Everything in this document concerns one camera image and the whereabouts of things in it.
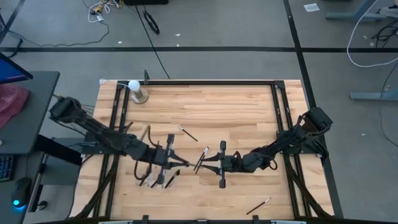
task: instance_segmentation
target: paper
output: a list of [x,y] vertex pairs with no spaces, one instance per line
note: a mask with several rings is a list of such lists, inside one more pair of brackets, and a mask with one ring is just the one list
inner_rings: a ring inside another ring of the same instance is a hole
[[320,10],[316,3],[304,5],[304,8],[307,12],[315,12]]

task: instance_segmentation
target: gray floor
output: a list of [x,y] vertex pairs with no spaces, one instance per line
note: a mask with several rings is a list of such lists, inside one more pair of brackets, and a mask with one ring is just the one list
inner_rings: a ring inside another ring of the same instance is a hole
[[[86,0],[87,4],[95,3]],[[306,12],[304,4],[316,2],[318,12]],[[354,24],[327,21],[331,11],[353,11],[360,0],[290,0],[302,47],[346,47]],[[3,0],[7,18],[17,3]],[[379,0],[372,9],[390,6],[392,0]],[[155,46],[293,47],[283,1],[280,0],[171,0],[164,6],[147,6],[162,31],[150,36]],[[100,43],[86,47],[150,47],[136,12],[128,8],[104,15],[110,34]],[[371,37],[389,21],[360,24],[353,47],[371,47]],[[87,21],[81,1],[26,1],[11,29],[40,44],[87,42],[106,30]],[[13,47],[17,40],[7,35],[0,47]],[[393,37],[386,47],[397,47]],[[23,47],[36,47],[24,43]],[[397,54],[353,54],[360,64],[386,62]],[[301,79],[295,53],[288,52],[159,52],[172,78],[265,78]],[[331,164],[345,218],[398,222],[398,148],[382,135],[379,103],[351,101],[351,91],[380,91],[392,65],[358,68],[343,53],[304,53],[313,93],[334,121],[326,135]],[[166,78],[153,52],[70,52],[19,53],[13,60],[26,70],[57,70],[61,77],[56,92],[94,104],[100,78],[141,78],[143,69],[151,78]],[[398,85],[395,72],[388,81]],[[396,103],[383,104],[387,135],[397,139]],[[46,120],[41,133],[49,137],[77,137],[75,133]],[[51,203],[59,189],[49,189]],[[52,204],[49,220],[64,218],[71,204],[71,189]]]

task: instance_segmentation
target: monitor screen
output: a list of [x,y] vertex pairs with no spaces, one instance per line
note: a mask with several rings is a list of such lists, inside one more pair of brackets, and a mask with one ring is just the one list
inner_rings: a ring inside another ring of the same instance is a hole
[[0,84],[31,79],[33,76],[0,53]]

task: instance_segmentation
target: wooden tabletop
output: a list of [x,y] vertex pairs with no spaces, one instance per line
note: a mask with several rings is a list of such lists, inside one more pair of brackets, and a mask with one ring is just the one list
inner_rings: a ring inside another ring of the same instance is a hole
[[[292,119],[296,120],[298,115],[307,111],[302,85],[300,80],[285,80],[285,85]],[[129,132],[139,135],[143,126],[140,124],[149,124],[152,140],[159,141],[164,147],[167,134],[173,133],[175,153],[191,163],[196,163],[206,146],[210,148],[207,157],[215,155],[221,140],[226,141],[229,155],[235,151],[243,155],[275,141],[277,122],[269,86],[164,85],[144,88],[149,92],[146,103],[129,102],[126,124],[134,121],[137,125]],[[115,89],[114,80],[102,84],[99,89],[94,118],[105,125],[109,125]],[[287,129],[284,114],[282,117]],[[179,130],[178,124],[198,142]],[[309,191],[328,213],[333,214],[320,159],[313,154],[300,157]],[[138,186],[139,181],[133,175],[135,161],[128,156],[122,157],[111,218],[140,220],[143,215],[149,215],[151,220],[242,220],[259,215],[265,220],[292,219],[284,162],[281,155],[277,155],[275,160],[277,170],[257,169],[253,174],[226,174],[225,189],[218,187],[219,177],[211,171],[200,169],[195,175],[191,167],[181,168],[181,175],[167,189],[159,185],[151,189],[147,185]],[[95,192],[101,163],[102,156],[93,156],[81,168],[71,216],[76,215]],[[139,163],[138,175],[145,172],[146,166]],[[176,170],[167,172],[166,181]],[[152,180],[156,179],[158,172],[159,168],[154,168]],[[296,191],[300,213],[304,215],[301,195],[297,188]],[[269,197],[272,197],[269,202],[246,215]],[[104,208],[106,194],[103,198]]]

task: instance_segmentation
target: white ball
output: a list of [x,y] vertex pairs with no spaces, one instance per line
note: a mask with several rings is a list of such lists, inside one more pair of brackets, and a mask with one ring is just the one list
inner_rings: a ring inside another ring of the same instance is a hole
[[140,87],[139,81],[137,81],[137,80],[129,81],[129,89],[131,91],[138,91],[139,87]]

